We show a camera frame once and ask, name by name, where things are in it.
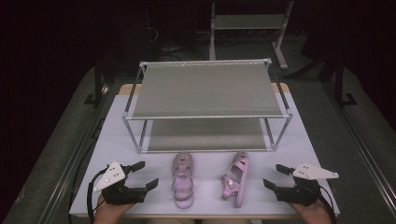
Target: purple shoe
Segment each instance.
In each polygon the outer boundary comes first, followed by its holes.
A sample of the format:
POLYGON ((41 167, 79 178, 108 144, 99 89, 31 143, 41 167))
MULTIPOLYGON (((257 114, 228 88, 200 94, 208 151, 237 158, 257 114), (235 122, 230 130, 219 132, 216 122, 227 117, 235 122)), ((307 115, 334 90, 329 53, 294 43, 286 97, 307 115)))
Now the purple shoe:
POLYGON ((242 205, 244 196, 245 180, 248 174, 248 153, 246 151, 237 152, 233 157, 233 163, 230 170, 221 177, 224 192, 221 196, 223 200, 227 200, 230 196, 235 195, 235 207, 242 205))
POLYGON ((190 153, 181 152, 175 156, 172 164, 174 198, 178 208, 188 208, 193 201, 192 170, 193 160, 190 153))

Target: shelf top panel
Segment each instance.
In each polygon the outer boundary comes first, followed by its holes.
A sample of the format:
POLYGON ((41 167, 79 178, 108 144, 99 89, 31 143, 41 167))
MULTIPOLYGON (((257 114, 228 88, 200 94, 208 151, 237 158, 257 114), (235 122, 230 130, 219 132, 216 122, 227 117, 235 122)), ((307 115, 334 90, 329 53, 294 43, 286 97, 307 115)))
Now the shelf top panel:
POLYGON ((147 63, 133 119, 283 117, 265 62, 147 63))

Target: white metal stand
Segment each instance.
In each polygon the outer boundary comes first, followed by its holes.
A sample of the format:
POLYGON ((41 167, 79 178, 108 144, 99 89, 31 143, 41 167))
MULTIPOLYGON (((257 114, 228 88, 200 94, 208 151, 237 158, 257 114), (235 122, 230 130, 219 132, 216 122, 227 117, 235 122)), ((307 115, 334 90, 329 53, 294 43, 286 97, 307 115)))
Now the white metal stand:
POLYGON ((288 69, 285 58, 283 57, 280 46, 286 27, 288 26, 290 12, 294 0, 290 0, 286 7, 285 14, 269 14, 269 15, 216 15, 215 3, 212 3, 212 14, 210 24, 210 46, 209 60, 216 60, 215 50, 215 32, 217 30, 279 30, 279 37, 273 42, 273 49, 281 69, 288 69))

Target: hand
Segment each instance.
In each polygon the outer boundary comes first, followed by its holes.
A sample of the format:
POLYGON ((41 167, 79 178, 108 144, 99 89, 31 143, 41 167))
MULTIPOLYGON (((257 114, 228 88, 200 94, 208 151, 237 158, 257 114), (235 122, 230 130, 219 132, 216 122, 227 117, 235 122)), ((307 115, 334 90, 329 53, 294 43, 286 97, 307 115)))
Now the hand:
POLYGON ((332 224, 332 219, 327 212, 326 206, 320 200, 307 207, 298 203, 289 203, 289 205, 306 224, 332 224))
POLYGON ((98 207, 96 209, 95 224, 116 224, 122 215, 134 206, 134 203, 114 205, 106 203, 105 198, 100 195, 98 198, 98 207))

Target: floor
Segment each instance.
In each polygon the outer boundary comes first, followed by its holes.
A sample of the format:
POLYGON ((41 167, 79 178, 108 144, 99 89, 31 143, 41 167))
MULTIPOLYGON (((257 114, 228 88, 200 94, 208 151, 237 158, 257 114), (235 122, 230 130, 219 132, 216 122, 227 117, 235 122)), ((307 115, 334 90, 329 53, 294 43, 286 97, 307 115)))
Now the floor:
MULTIPOLYGON (((283 78, 311 61, 300 54, 305 36, 288 34, 282 51, 289 69, 281 70, 271 46, 275 39, 276 34, 261 34, 241 39, 235 45, 219 45, 217 59, 273 60, 280 81, 290 87, 322 167, 337 171, 341 176, 329 181, 341 210, 338 223, 396 223, 392 205, 395 202, 392 190, 396 186, 395 132, 347 69, 344 70, 343 91, 350 93, 358 104, 344 108, 333 99, 334 81, 318 81, 320 66, 296 79, 283 78)), ((160 59, 207 60, 208 47, 202 45, 194 50, 166 54, 160 59)), ((102 103, 94 107, 84 104, 87 96, 94 94, 93 70, 87 73, 26 181, 20 200, 15 202, 4 223, 88 222, 84 218, 70 217, 68 209, 112 99, 120 86, 128 82, 129 78, 121 78, 108 84, 102 103)), ((121 223, 145 223, 145 220, 128 219, 121 223)), ((264 220, 262 223, 302 221, 264 220)))

